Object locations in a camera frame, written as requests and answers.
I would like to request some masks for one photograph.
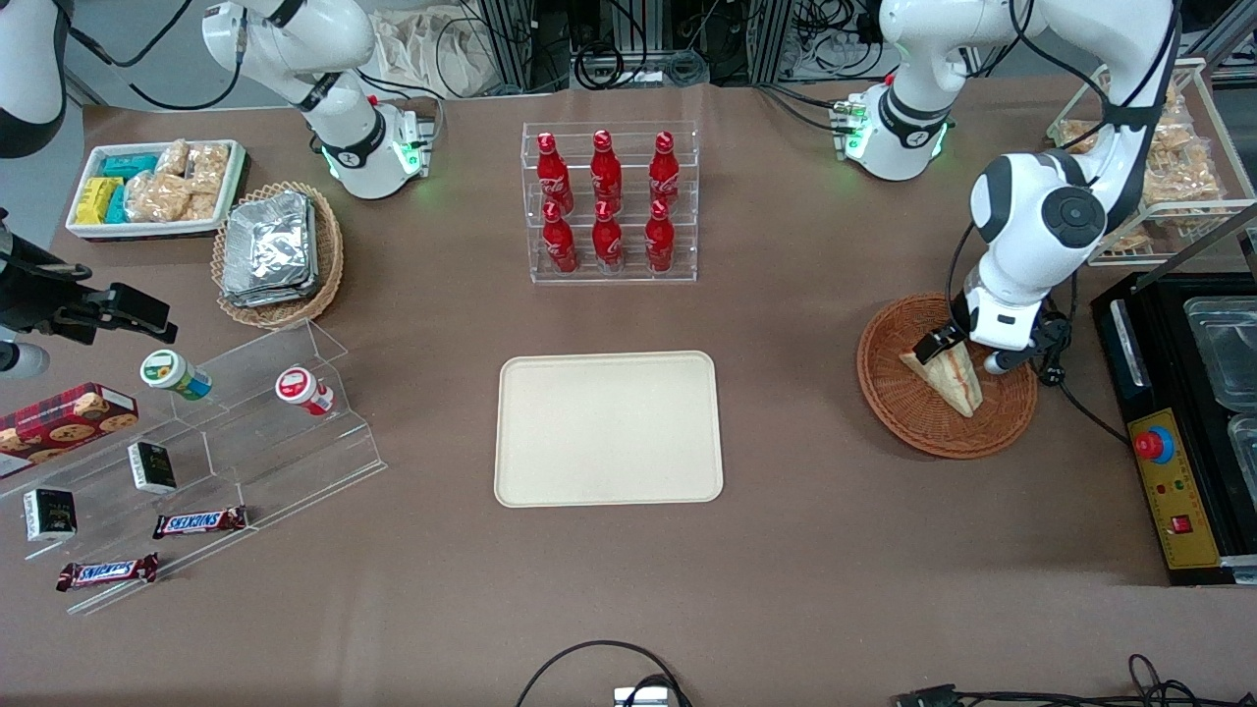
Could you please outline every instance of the red cookie box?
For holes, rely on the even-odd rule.
[[[140,421],[136,399],[84,382],[0,418],[0,478]]]

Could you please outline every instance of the small black box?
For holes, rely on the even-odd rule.
[[[136,488],[148,493],[171,493],[177,488],[175,469],[170,465],[170,454],[165,447],[137,442],[127,448],[127,454]]]
[[[26,540],[65,540],[78,531],[74,494],[57,488],[34,488],[21,497],[26,509]]]

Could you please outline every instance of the yellow snack package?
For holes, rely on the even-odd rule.
[[[83,198],[74,210],[74,221],[80,224],[103,224],[109,210],[113,190],[122,186],[122,177],[91,177],[83,186]]]

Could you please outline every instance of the red label bottle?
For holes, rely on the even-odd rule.
[[[616,223],[611,204],[598,201],[593,206],[593,252],[598,255],[598,269],[603,274],[618,273],[625,268],[623,250],[620,247],[620,224]]]
[[[542,238],[546,239],[546,252],[549,253],[554,269],[561,273],[574,272],[581,265],[576,255],[576,243],[572,239],[572,226],[563,220],[558,204],[547,201],[542,206],[542,215],[546,218],[546,228],[542,229]]]
[[[566,216],[576,208],[572,180],[567,176],[567,164],[558,153],[553,135],[548,132],[538,135],[537,147],[541,151],[541,157],[537,160],[537,179],[542,182],[542,194],[547,201],[558,204]]]
[[[667,218],[667,204],[656,199],[650,205],[650,220],[646,221],[646,260],[650,272],[665,273],[672,267],[672,242],[676,231]]]
[[[611,133],[600,130],[593,133],[593,160],[590,162],[590,175],[593,179],[593,199],[606,201],[612,214],[618,214],[623,206],[623,177],[620,174],[620,159],[611,148]]]
[[[672,155],[672,133],[661,132],[655,136],[655,157],[650,161],[650,200],[671,206],[676,204],[676,180],[681,167]]]

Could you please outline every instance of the brown table surface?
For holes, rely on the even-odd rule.
[[[865,322],[941,288],[975,175],[1041,146],[1072,91],[972,82],[943,155],[904,184],[836,162],[820,131],[749,89],[458,102],[432,176],[373,203],[305,150],[297,111],[88,109],[89,146],[231,137],[254,159],[250,186],[323,190],[347,264],[321,323],[351,351],[344,384],[390,468],[87,618],[67,616],[19,533],[3,533],[6,704],[510,704],[546,658],[591,638],[656,650],[709,706],[882,704],[940,682],[1124,692],[1131,652],[1200,694],[1238,698],[1257,687],[1257,591],[1165,586],[1129,449],[1043,391],[1007,452],[934,459],[891,437],[856,382]],[[700,121],[699,282],[534,287],[520,123],[678,117]],[[59,233],[54,250],[96,268],[94,282],[170,302],[194,360],[260,333],[217,309],[209,240]],[[962,273],[980,252],[970,244]],[[1121,274],[1085,269],[1086,301]],[[1116,421],[1086,306],[1079,320],[1072,389]],[[6,406],[87,379],[133,389],[155,347],[117,332],[92,348],[41,343],[52,370],[6,382]],[[715,360],[719,498],[498,504],[504,361],[680,348]],[[606,704],[649,672],[596,649],[556,665],[530,699]]]

